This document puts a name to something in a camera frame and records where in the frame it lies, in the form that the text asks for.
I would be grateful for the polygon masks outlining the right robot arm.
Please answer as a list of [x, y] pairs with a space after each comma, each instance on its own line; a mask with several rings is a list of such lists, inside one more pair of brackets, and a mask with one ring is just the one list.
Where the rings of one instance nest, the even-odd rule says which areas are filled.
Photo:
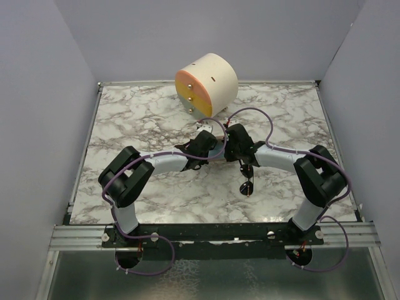
[[247, 181], [240, 193], [250, 196], [254, 189], [254, 168], [276, 168], [297, 176], [305, 200], [287, 224], [287, 237], [293, 244], [309, 238], [309, 230], [328, 210], [349, 179], [330, 152], [317, 145], [309, 151], [297, 151], [254, 142], [242, 124], [225, 124], [228, 140], [224, 150], [226, 161], [239, 161], [240, 172]]

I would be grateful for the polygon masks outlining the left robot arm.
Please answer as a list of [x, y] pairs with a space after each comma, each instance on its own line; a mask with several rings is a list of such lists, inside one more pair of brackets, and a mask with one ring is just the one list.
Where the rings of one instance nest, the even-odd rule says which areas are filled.
[[144, 154], [132, 146], [125, 147], [98, 177], [102, 198], [111, 205], [118, 229], [116, 239], [126, 247], [136, 243], [139, 221], [134, 202], [151, 176], [198, 169], [223, 155], [226, 143], [226, 138], [217, 139], [203, 130], [194, 139], [168, 151]]

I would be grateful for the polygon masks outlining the light blue cleaning cloth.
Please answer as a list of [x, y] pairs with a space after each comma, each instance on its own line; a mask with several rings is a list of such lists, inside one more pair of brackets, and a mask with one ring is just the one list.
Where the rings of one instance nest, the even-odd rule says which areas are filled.
[[209, 151], [208, 158], [210, 160], [224, 160], [225, 148], [223, 143], [218, 143], [214, 149]]

